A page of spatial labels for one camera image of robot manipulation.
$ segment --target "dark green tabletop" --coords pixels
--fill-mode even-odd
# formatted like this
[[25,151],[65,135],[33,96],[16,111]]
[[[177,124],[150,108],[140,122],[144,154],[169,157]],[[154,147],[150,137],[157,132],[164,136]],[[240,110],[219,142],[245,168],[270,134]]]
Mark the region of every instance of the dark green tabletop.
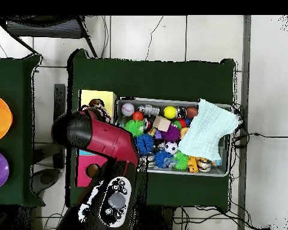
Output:
[[12,126],[0,140],[0,153],[10,167],[8,180],[0,187],[0,204],[44,205],[30,188],[34,138],[32,75],[40,60],[40,55],[0,59],[0,98],[13,114]]
[[[235,62],[232,59],[221,63],[139,62],[88,59],[84,50],[76,50],[68,60],[68,98],[72,98],[72,110],[78,108],[80,89],[112,91],[117,97],[175,101],[197,101],[203,98],[212,103],[232,105],[234,69]],[[74,206],[82,188],[74,186],[75,149],[72,149],[71,155],[70,204]],[[146,203],[215,205],[227,210],[228,187],[228,175],[190,177],[149,173]]]

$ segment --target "light blue cloth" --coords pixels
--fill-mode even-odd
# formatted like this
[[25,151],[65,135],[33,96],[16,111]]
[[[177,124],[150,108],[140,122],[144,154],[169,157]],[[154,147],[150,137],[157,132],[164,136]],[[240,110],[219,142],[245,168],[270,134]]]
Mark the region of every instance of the light blue cloth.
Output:
[[199,112],[189,130],[179,142],[178,149],[185,155],[203,157],[210,161],[220,160],[218,142],[238,127],[235,114],[201,99]]

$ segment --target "black chair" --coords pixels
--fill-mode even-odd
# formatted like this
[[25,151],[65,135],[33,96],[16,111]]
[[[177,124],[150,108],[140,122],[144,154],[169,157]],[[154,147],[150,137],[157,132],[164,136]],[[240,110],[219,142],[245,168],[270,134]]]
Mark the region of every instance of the black chair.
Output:
[[84,38],[97,58],[96,51],[84,27],[84,16],[0,16],[0,26],[16,41],[33,53],[32,47],[19,37]]

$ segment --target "small figurine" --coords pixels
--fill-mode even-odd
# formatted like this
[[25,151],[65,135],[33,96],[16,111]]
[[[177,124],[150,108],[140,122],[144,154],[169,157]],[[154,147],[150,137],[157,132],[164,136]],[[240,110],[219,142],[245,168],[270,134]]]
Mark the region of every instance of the small figurine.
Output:
[[196,157],[197,166],[201,172],[209,172],[211,170],[211,161],[202,157]]
[[155,127],[152,127],[151,130],[149,132],[147,132],[147,134],[151,137],[153,137],[155,135],[155,132],[156,132],[156,128]]
[[160,109],[158,107],[153,107],[152,105],[141,105],[139,106],[139,111],[142,112],[144,115],[157,116],[159,115]]
[[176,108],[176,118],[185,118],[187,116],[187,111],[184,107]]
[[189,169],[189,172],[191,172],[191,173],[198,173],[199,172],[199,169],[198,169],[197,164],[196,164],[196,158],[193,156],[189,156],[188,169]]
[[152,121],[148,120],[147,118],[144,118],[143,123],[144,123],[144,131],[150,131],[152,128]]
[[155,132],[155,139],[156,140],[161,140],[162,139],[161,132],[158,129]]

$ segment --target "red toy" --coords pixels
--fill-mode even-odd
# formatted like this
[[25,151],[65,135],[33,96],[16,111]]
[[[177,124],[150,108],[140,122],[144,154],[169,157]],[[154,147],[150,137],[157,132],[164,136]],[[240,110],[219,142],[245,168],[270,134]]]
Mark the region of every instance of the red toy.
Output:
[[181,128],[187,127],[187,124],[186,124],[186,122],[185,122],[185,119],[183,119],[183,118],[178,118],[177,120],[178,120],[178,122],[180,123]]
[[133,115],[132,115],[132,119],[135,121],[135,120],[139,120],[139,121],[142,121],[144,119],[144,115],[142,112],[134,112]]

